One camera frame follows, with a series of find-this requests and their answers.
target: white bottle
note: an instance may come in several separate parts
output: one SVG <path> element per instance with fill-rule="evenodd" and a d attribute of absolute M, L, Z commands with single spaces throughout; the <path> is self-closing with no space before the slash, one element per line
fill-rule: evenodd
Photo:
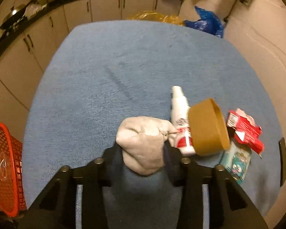
<path fill-rule="evenodd" d="M 196 154 L 195 149 L 192 146 L 192 138 L 188 125 L 189 108 L 188 100 L 184 96 L 181 87 L 173 86 L 171 122 L 178 131 L 174 147 L 178 148 L 183 156 Z"/>

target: white cloth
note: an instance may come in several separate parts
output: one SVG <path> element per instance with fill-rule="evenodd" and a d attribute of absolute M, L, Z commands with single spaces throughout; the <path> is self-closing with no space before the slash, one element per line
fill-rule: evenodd
<path fill-rule="evenodd" d="M 166 120 L 152 117 L 129 117 L 122 121 L 116 142 L 122 147 L 123 160 L 131 170 L 150 175 L 164 166 L 163 143 L 174 145 L 175 127 Z"/>

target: blue tablecloth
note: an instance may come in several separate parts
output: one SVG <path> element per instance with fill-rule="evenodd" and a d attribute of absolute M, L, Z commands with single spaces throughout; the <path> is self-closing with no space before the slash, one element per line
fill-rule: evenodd
<path fill-rule="evenodd" d="M 130 116 L 170 118 L 170 93 L 180 85 L 194 105 L 213 97 L 226 116 L 237 107 L 262 127 L 266 150 L 253 154 L 242 188 L 262 215 L 280 190 L 281 127 L 254 70 L 226 40 L 191 28 L 144 21 L 81 25 L 67 36 L 35 95 L 23 144 L 23 187 L 28 207 L 58 169 L 83 166 L 111 147 Z M 219 163 L 221 154 L 199 164 Z M 80 228 L 78 189 L 77 226 Z M 175 228 L 182 190 L 161 170 L 140 177 L 124 167 L 104 188 L 110 229 Z M 204 187 L 204 224 L 208 194 Z"/>

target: brown cardboard cup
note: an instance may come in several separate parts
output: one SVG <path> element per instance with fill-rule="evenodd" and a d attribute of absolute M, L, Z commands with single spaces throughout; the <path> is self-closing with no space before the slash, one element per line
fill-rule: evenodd
<path fill-rule="evenodd" d="M 212 98 L 189 109 L 188 123 L 193 146 L 199 156 L 212 155 L 229 149 L 226 123 L 219 106 Z"/>

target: basket rim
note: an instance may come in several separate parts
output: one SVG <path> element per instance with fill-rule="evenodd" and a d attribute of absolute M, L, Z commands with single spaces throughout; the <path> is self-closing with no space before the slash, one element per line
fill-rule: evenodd
<path fill-rule="evenodd" d="M 13 191 L 14 191 L 14 208 L 13 208 L 13 210 L 12 211 L 6 211 L 1 202 L 0 202 L 0 208 L 8 216 L 15 217 L 15 216 L 17 216 L 17 214 L 19 212 L 19 206 L 18 206 L 19 194 L 18 194 L 18 185 L 17 185 L 17 179 L 16 179 L 16 166 L 15 166 L 15 162 L 14 162 L 14 150 L 12 147 L 11 135 L 9 133 L 8 128 L 2 122 L 0 122 L 0 128 L 3 129 L 5 136 L 6 136 L 6 140 L 8 142 L 8 150 L 9 150 L 10 158 L 11 158 L 10 161 L 12 163 L 11 164 L 11 175 L 12 175 Z"/>

